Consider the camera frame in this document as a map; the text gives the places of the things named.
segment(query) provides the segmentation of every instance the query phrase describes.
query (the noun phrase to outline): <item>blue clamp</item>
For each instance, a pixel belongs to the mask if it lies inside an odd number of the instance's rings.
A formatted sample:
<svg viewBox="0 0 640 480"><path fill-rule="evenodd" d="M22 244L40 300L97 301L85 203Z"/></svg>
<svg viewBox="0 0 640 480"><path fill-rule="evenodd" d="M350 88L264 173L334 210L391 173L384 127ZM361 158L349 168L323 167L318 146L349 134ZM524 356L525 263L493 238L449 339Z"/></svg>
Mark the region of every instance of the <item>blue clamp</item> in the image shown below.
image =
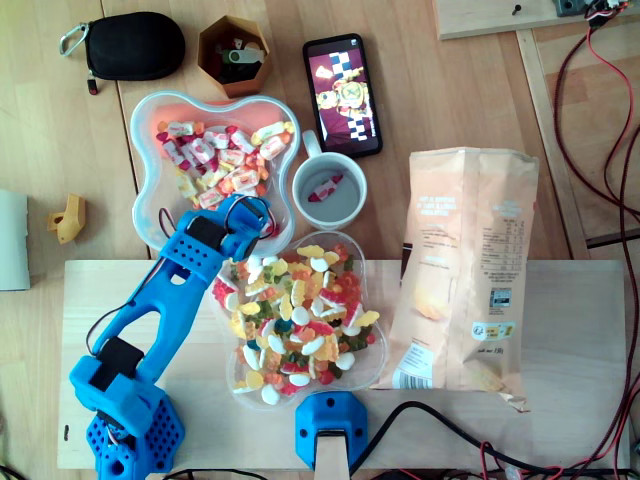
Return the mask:
<svg viewBox="0 0 640 480"><path fill-rule="evenodd" d="M251 254L269 221L268 208L263 199L231 195L216 211L184 214L154 268L96 341L93 355L71 371L76 396L98 412L87 440L99 478L142 479L171 469L184 427L155 383L189 334L224 261ZM158 312L160 322L144 354L118 335L149 312Z"/></svg>
<svg viewBox="0 0 640 480"><path fill-rule="evenodd" d="M350 392L315 393L296 408L296 453L311 470L323 432L344 433L351 467L367 447L367 409Z"/></svg>

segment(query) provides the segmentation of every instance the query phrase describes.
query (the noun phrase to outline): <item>white mug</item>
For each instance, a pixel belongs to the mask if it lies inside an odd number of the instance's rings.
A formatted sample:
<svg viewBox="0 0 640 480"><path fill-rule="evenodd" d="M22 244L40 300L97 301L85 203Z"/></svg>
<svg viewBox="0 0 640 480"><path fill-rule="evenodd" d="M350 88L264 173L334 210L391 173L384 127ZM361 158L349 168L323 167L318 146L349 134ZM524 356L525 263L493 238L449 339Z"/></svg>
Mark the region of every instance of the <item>white mug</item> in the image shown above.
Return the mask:
<svg viewBox="0 0 640 480"><path fill-rule="evenodd" d="M300 213L319 230L340 230L356 218L367 198L367 179L356 162L336 152L322 152L316 134L307 130L302 141L309 159L293 177L293 200ZM343 175L333 192L322 202L310 202L309 195L334 175Z"/></svg>

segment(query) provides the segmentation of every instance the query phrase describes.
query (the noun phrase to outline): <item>mug handle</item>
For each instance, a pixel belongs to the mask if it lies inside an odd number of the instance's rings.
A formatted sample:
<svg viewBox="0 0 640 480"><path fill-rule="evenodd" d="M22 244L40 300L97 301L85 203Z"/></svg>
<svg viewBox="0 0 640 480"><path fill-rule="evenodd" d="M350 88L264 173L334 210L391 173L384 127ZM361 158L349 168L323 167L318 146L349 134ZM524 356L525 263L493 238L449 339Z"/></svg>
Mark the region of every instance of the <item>mug handle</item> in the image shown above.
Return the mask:
<svg viewBox="0 0 640 480"><path fill-rule="evenodd" d="M309 158L316 157L322 153L322 150L320 150L320 144L318 143L318 138L313 130L307 130L302 133L302 142L304 143L304 148L307 151Z"/></svg>

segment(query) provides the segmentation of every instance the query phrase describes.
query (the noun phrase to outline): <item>smartphone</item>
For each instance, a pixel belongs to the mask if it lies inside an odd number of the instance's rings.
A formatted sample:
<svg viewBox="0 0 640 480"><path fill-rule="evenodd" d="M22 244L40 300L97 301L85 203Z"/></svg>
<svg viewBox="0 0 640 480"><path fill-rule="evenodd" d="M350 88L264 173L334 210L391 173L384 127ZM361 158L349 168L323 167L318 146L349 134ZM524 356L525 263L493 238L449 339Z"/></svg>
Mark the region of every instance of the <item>smartphone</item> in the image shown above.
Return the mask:
<svg viewBox="0 0 640 480"><path fill-rule="evenodd" d="M382 150L360 35L313 40L304 44L302 53L322 150L351 158Z"/></svg>

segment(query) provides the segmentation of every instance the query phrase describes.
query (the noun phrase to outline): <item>blue robotic arm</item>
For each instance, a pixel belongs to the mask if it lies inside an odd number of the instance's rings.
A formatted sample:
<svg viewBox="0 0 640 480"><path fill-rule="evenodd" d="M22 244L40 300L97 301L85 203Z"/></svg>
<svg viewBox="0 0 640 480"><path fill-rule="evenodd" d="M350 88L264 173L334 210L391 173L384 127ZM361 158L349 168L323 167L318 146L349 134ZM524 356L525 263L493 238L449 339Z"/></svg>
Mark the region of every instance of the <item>blue robotic arm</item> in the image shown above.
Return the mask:
<svg viewBox="0 0 640 480"><path fill-rule="evenodd" d="M251 254L269 215L266 201L239 195L225 199L215 212L187 212L156 265L96 341L92 355L82 357L71 371L76 396L97 412L87 441L98 478L137 480L173 467L184 427L155 383L189 334L223 262ZM149 312L158 312L160 322L145 355L118 335Z"/></svg>

